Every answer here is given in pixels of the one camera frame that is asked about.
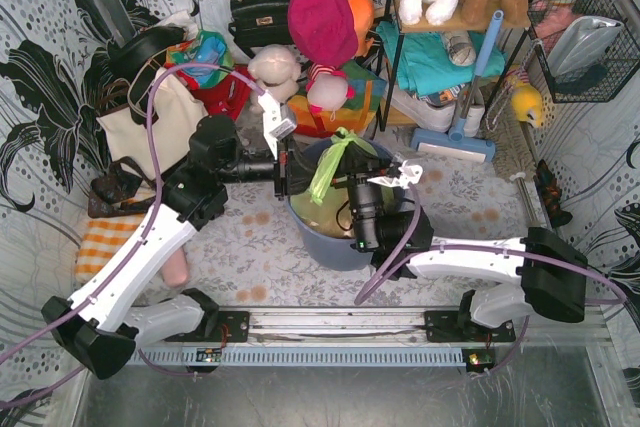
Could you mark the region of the red cloth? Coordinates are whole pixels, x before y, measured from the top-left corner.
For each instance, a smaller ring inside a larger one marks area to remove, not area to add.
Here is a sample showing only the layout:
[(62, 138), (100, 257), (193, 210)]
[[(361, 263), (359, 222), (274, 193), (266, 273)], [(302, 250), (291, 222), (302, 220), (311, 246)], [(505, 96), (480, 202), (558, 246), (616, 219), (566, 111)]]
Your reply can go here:
[(198, 82), (184, 72), (178, 72), (177, 76), (191, 95), (203, 103), (209, 114), (224, 114), (236, 120), (248, 101), (252, 89), (233, 75), (222, 76), (222, 72), (217, 70), (211, 70), (210, 74), (218, 76), (219, 82), (206, 89), (200, 89)]

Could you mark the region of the magenta cloth bag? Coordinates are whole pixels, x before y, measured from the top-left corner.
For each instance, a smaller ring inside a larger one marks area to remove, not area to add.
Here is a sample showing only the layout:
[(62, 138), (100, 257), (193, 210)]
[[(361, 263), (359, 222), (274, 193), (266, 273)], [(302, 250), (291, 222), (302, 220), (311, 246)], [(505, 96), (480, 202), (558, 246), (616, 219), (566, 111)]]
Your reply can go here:
[(340, 67), (358, 49), (348, 0), (290, 0), (287, 21), (295, 46), (314, 63)]

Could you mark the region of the orange white checked towel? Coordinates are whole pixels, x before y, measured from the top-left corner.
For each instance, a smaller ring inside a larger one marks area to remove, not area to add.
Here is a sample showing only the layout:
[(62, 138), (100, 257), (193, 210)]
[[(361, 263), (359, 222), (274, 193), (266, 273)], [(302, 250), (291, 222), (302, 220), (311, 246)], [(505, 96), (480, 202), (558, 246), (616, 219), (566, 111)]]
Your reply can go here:
[(91, 280), (126, 243), (143, 219), (142, 214), (90, 219), (76, 256), (75, 281), (84, 284)]

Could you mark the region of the orange plush toy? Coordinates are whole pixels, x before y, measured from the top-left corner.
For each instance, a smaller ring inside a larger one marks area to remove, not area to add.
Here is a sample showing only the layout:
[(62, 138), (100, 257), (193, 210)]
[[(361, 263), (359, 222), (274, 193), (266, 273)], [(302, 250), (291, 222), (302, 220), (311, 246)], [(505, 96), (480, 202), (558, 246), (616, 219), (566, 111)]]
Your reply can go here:
[(358, 40), (358, 47), (355, 57), (365, 56), (373, 39), (368, 38), (368, 33), (374, 23), (374, 3), (373, 0), (347, 0), (352, 12), (354, 21), (354, 31)]

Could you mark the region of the cream plush lamb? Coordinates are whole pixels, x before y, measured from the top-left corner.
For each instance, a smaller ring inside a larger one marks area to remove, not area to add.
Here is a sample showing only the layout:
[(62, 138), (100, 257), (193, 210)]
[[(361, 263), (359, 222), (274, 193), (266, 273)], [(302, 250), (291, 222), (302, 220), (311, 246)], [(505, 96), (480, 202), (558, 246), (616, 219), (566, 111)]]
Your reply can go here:
[(281, 104), (298, 91), (302, 68), (288, 47), (273, 44), (262, 48), (249, 61), (247, 69), (255, 83)]

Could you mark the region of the blue round trash bin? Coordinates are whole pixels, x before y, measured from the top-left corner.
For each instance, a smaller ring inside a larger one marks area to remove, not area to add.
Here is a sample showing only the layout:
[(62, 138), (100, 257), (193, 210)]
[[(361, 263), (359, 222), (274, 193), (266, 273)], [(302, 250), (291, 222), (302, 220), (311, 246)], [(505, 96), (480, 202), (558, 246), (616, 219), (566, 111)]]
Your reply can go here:
[[(391, 158), (392, 154), (376, 142), (366, 141), (380, 158)], [(332, 145), (329, 138), (318, 140), (302, 150), (305, 158), (317, 163), (324, 151)], [(389, 213), (400, 209), (399, 201), (403, 198), (402, 189), (382, 188), (384, 208)], [(352, 271), (367, 267), (372, 260), (372, 253), (361, 253), (351, 247), (355, 242), (353, 230), (340, 228), (351, 225), (350, 209), (347, 206), (339, 213), (339, 224), (336, 213), (347, 202), (346, 189), (336, 190), (330, 187), (322, 205), (311, 201), (310, 194), (303, 192), (291, 196), (287, 200), (287, 208), (301, 233), (303, 245), (309, 256), (322, 267), (334, 271)]]

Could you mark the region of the brown patterned bag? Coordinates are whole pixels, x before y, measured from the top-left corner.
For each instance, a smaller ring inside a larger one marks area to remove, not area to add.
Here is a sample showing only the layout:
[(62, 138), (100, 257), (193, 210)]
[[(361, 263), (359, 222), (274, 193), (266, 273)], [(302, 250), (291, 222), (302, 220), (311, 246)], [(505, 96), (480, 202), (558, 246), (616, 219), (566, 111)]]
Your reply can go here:
[(157, 187), (133, 158), (113, 161), (104, 175), (90, 183), (88, 216), (100, 219), (146, 214), (152, 206), (160, 205)]

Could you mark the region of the colourful printed bag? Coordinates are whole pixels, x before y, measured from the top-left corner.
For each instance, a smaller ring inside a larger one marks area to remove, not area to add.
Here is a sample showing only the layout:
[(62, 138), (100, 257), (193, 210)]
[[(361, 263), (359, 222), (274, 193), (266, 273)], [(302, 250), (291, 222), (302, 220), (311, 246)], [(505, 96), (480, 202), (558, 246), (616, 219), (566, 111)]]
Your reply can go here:
[(211, 89), (234, 69), (234, 62), (224, 37), (213, 31), (200, 31), (189, 41), (169, 47), (166, 68), (185, 63), (215, 64), (219, 69), (188, 67), (176, 73), (189, 90)]

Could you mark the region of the rainbow striped cloth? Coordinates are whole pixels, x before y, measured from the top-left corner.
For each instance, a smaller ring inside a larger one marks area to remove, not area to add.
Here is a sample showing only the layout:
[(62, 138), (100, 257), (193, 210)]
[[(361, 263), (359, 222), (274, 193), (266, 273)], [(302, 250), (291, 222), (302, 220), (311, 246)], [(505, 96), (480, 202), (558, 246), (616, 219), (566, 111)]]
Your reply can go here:
[(296, 117), (296, 134), (326, 138), (333, 135), (339, 127), (361, 133), (376, 116), (381, 98), (386, 91), (387, 81), (353, 60), (336, 69), (347, 75), (349, 84), (355, 89), (355, 97), (347, 100), (343, 107), (335, 112), (313, 114), (307, 101), (306, 84), (287, 102)]

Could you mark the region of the black orange toy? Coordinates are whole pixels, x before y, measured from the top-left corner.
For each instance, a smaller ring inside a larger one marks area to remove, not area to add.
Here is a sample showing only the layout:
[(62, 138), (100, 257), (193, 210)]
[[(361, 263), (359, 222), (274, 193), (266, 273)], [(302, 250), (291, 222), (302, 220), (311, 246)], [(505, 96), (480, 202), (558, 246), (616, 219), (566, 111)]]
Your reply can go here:
[(560, 204), (562, 190), (558, 186), (557, 178), (543, 159), (536, 165), (534, 183), (551, 226), (560, 228), (567, 225), (573, 219), (573, 215), (562, 209)]

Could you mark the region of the blue floor sweeper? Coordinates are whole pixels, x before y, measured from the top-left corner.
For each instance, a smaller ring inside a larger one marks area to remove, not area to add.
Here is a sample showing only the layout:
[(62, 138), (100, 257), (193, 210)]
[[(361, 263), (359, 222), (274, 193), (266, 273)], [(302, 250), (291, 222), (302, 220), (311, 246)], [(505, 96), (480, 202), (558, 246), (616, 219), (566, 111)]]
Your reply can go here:
[(467, 123), (473, 96), (478, 90), (479, 81), (486, 70), (491, 51), (504, 20), (504, 12), (496, 10), (487, 27), (486, 34), (477, 54), (474, 75), (468, 95), (463, 103), (460, 115), (454, 119), (446, 133), (418, 128), (414, 131), (410, 146), (417, 152), (470, 160), (479, 163), (491, 162), (496, 153), (496, 145), (491, 140), (467, 137), (464, 127)]

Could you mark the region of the black round hat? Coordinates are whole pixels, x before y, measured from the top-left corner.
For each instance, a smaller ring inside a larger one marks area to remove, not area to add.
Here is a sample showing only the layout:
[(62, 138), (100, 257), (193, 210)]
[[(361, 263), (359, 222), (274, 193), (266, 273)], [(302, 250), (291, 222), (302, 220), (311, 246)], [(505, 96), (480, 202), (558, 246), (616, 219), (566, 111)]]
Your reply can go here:
[(131, 81), (149, 58), (184, 39), (185, 30), (182, 27), (150, 27), (121, 47), (109, 47), (107, 65), (116, 78)]

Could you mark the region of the grey patterned ball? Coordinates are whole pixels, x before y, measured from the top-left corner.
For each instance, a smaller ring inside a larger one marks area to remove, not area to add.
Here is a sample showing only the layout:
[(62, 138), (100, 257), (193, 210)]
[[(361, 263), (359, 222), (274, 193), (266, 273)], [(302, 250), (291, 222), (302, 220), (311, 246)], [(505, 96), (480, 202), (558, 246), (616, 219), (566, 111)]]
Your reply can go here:
[(467, 67), (476, 61), (476, 51), (467, 31), (444, 32), (441, 34), (441, 40), (449, 60), (455, 66)]

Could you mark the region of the green trash bag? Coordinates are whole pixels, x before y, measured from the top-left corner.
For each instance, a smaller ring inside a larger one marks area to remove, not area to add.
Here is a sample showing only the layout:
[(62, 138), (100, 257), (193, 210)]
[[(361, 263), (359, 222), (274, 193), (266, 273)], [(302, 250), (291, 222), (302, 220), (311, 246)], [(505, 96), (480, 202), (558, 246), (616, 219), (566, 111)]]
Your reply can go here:
[(344, 162), (349, 148), (360, 148), (377, 158), (374, 147), (353, 131), (339, 127), (331, 137), (316, 164), (310, 186), (299, 195), (290, 198), (294, 214), (312, 231), (336, 238), (353, 238), (351, 215), (348, 213), (348, 194), (344, 189), (332, 186), (333, 180), (344, 180)]

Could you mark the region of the black leather handbag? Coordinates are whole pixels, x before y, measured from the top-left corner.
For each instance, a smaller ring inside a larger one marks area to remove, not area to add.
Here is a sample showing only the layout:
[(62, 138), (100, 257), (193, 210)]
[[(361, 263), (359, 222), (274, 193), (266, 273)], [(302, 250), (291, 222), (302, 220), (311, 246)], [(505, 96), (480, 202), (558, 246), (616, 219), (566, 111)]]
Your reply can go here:
[(253, 58), (253, 48), (293, 45), (288, 27), (290, 0), (230, 0), (228, 24), (236, 46)]

